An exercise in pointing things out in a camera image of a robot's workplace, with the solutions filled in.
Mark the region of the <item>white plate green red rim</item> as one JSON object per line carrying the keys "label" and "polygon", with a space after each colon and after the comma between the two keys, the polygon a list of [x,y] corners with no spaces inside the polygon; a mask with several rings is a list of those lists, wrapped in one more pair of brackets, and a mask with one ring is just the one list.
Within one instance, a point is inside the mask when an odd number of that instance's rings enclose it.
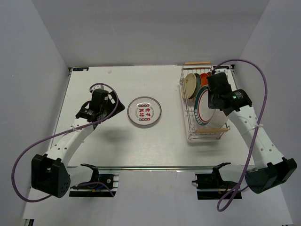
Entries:
{"label": "white plate green red rim", "polygon": [[202,87],[195,98],[194,117],[200,126],[205,126],[211,120],[215,110],[208,107],[208,86]]}

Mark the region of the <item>white plate red chinese characters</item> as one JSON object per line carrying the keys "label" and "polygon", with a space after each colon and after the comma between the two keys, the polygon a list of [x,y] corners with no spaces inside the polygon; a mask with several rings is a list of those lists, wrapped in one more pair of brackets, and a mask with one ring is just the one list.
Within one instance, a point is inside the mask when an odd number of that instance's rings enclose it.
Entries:
{"label": "white plate red chinese characters", "polygon": [[127,116],[138,127],[151,127],[158,123],[162,115],[160,103],[152,97],[137,97],[127,107]]}

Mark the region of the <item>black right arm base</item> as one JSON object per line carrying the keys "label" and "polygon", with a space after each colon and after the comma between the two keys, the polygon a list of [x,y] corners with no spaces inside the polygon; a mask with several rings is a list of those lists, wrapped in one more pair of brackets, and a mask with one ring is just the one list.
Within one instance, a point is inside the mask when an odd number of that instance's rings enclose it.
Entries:
{"label": "black right arm base", "polygon": [[197,189],[198,200],[218,200],[238,183],[244,165],[230,162],[210,167],[195,167],[192,185]]}

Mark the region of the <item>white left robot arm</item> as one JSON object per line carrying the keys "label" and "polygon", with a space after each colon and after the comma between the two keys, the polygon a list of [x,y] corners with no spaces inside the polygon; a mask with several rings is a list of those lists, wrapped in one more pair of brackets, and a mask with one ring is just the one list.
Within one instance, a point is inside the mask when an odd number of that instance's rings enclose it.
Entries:
{"label": "white left robot arm", "polygon": [[82,105],[70,130],[64,132],[60,140],[43,155],[33,157],[32,188],[57,198],[63,197],[71,187],[101,186],[110,190],[99,180],[95,166],[82,163],[77,167],[68,167],[72,156],[97,126],[125,109],[115,91],[94,89],[91,93],[91,100]]}

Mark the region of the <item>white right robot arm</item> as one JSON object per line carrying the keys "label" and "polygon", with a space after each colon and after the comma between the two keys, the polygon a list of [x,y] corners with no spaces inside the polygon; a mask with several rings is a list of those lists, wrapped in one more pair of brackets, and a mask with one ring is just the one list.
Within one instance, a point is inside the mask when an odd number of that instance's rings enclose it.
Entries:
{"label": "white right robot arm", "polygon": [[252,101],[242,89],[232,90],[225,73],[207,78],[208,106],[222,111],[236,126],[245,144],[252,149],[255,169],[245,181],[256,194],[283,184],[297,169],[296,161],[285,158],[257,122]]}

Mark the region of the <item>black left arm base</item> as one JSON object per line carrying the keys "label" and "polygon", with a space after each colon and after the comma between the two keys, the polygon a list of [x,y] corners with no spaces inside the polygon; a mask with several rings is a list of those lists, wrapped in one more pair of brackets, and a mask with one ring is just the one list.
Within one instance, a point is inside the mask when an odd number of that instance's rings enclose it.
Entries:
{"label": "black left arm base", "polygon": [[68,167],[70,197],[112,198],[119,185],[119,172],[90,164]]}

